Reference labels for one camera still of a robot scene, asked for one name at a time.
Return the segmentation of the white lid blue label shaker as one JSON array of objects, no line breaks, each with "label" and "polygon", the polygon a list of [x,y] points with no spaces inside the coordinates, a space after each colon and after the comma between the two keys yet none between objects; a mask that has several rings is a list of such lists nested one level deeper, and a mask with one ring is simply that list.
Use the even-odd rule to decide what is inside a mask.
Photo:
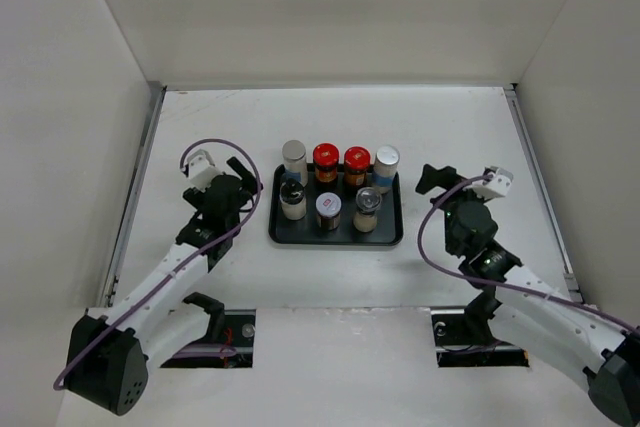
[{"label": "white lid blue label shaker", "polygon": [[400,160],[399,151],[391,145],[378,148],[372,171],[372,187],[384,195],[392,188]]}]

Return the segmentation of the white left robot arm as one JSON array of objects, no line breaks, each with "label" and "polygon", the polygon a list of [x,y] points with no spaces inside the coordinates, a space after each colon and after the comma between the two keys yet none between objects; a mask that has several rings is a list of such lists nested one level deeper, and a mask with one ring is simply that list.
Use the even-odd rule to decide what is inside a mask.
[{"label": "white left robot arm", "polygon": [[224,305],[195,287],[230,251],[262,191],[255,164],[243,165],[235,157],[227,164],[229,174],[198,152],[184,167],[191,186],[183,198],[193,216],[124,300],[76,322],[55,389],[123,416],[139,401],[151,370],[196,340],[206,346],[221,340]]}]

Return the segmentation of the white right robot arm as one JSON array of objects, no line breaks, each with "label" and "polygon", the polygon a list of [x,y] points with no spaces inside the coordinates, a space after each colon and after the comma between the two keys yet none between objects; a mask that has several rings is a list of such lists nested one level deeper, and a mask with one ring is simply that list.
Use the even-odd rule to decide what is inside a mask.
[{"label": "white right robot arm", "polygon": [[461,261],[455,271],[428,265],[479,290],[463,320],[471,340],[521,348],[572,380],[614,424],[638,425],[638,328],[561,295],[496,241],[488,204],[506,197],[512,183],[499,167],[466,178],[451,166],[424,165],[416,191],[442,189],[428,213],[443,213],[445,250]]}]

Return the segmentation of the black knob grinder bottle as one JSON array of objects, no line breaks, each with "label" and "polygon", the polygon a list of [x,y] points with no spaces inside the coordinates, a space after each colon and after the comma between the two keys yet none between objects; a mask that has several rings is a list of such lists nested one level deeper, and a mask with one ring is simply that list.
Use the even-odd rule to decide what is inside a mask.
[{"label": "black knob grinder bottle", "polygon": [[305,187],[296,179],[287,178],[280,186],[279,199],[284,216],[298,221],[306,215]]}]

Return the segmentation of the silver lid blue label shaker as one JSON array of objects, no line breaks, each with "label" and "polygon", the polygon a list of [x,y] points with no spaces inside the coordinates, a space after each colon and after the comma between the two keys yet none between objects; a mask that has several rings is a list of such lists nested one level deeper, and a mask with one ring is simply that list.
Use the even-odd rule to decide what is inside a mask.
[{"label": "silver lid blue label shaker", "polygon": [[282,157],[285,176],[305,187],[308,183],[308,169],[304,144],[299,140],[287,141],[282,147]]}]

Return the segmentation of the red lid sauce jar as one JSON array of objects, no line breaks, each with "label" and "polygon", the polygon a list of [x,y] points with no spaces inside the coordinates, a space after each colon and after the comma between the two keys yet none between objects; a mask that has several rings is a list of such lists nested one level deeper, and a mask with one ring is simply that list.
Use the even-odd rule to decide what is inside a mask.
[{"label": "red lid sauce jar", "polygon": [[371,156],[369,151],[361,146],[353,146],[344,154],[344,184],[351,191],[364,187]]},{"label": "red lid sauce jar", "polygon": [[332,191],[338,181],[339,149],[332,143],[320,143],[313,150],[314,182],[322,191]]}]

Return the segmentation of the grey lid salt grinder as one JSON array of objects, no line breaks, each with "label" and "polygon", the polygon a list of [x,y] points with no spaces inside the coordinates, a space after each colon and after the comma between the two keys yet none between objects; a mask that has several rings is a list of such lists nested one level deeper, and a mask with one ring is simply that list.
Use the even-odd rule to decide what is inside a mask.
[{"label": "grey lid salt grinder", "polygon": [[356,210],[353,225],[362,233],[372,232],[378,222],[378,211],[381,208],[382,195],[372,187],[363,187],[355,197]]}]

